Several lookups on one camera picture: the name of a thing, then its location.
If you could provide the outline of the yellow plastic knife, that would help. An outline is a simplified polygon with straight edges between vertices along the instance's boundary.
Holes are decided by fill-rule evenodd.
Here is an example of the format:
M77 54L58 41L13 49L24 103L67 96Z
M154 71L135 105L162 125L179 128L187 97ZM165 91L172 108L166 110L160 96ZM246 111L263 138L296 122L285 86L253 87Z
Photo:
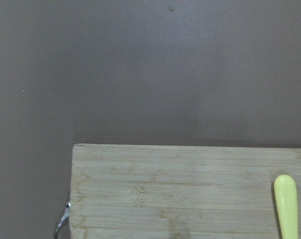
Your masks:
M274 193L283 239L298 239L298 197L294 179L280 175L274 181Z

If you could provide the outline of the bamboo cutting board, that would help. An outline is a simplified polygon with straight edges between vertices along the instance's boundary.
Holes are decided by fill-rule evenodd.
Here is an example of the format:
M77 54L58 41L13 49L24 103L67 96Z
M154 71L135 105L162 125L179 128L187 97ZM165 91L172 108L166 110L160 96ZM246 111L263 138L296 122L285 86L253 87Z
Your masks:
M278 239L273 184L296 182L301 148L79 143L73 147L73 239Z

